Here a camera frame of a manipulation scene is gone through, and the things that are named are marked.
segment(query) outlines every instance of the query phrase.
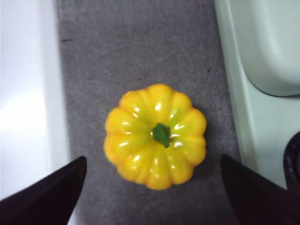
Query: pepper stem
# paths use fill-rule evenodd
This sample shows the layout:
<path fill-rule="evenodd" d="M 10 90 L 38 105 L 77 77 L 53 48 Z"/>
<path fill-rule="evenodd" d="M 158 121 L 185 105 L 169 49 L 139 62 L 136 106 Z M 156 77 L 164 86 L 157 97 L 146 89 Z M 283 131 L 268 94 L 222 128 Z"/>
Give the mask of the pepper stem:
<path fill-rule="evenodd" d="M 169 147 L 170 128 L 158 123 L 152 129 L 152 137 L 155 141 L 164 145 L 165 148 Z"/>

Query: black round object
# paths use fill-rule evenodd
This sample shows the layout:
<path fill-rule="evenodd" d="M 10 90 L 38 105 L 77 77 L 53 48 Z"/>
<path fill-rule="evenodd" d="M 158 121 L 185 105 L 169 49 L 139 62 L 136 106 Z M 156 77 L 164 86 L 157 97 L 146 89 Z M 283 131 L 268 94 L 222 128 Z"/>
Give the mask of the black round object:
<path fill-rule="evenodd" d="M 287 189 L 300 195 L 300 131 L 285 149 L 284 170 Z"/>

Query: yellow bell pepper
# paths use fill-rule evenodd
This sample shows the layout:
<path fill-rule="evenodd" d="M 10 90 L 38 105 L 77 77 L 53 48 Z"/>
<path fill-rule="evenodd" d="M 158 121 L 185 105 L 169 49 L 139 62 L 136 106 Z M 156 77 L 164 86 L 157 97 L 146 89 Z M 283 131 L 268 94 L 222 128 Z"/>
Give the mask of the yellow bell pepper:
<path fill-rule="evenodd" d="M 206 155 L 205 116 L 164 84 L 126 93 L 105 128 L 109 161 L 123 178 L 151 189 L 188 181 Z"/>

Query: gray mat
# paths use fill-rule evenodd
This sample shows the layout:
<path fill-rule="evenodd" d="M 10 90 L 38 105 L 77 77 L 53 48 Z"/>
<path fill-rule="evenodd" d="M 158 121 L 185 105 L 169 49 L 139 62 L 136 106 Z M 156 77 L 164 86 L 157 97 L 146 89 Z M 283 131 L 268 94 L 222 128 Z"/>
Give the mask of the gray mat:
<path fill-rule="evenodd" d="M 220 156 L 239 160 L 211 0 L 57 0 L 72 158 L 88 173 L 80 225 L 237 224 Z M 208 121 L 207 157 L 191 181 L 152 191 L 122 179 L 105 158 L 105 119 L 129 90 L 165 83 L 188 94 Z"/>

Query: white surface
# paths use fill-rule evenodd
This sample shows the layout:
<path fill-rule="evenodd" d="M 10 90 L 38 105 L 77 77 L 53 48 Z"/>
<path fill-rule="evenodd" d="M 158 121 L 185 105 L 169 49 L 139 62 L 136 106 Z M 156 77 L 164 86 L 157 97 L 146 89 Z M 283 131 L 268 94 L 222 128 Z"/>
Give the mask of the white surface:
<path fill-rule="evenodd" d="M 251 40 L 255 38 L 256 34 L 253 30 L 256 30 L 257 23 L 264 23 L 264 21 L 252 23 L 250 18 L 247 18 L 246 11 L 249 9 L 239 8 L 235 5 L 238 2 L 238 0 L 215 0 L 215 6 L 242 163 L 286 188 L 283 154 L 289 140 L 300 130 L 300 96 L 267 95 L 259 91 L 247 78 L 241 54 L 247 55 L 253 52 L 247 43 L 240 46 L 235 24 L 239 24 L 239 32 L 244 33 L 243 35 Z M 236 15 L 236 11 L 244 12 L 238 14 L 244 15 L 245 18 L 233 16 Z M 256 63 L 248 62 L 247 66 L 253 69 Z"/>
<path fill-rule="evenodd" d="M 271 95 L 299 95 L 300 1 L 230 0 L 230 5 L 250 81 Z"/>
<path fill-rule="evenodd" d="M 70 162 L 64 116 L 53 1 L 2 0 L 1 199 Z"/>

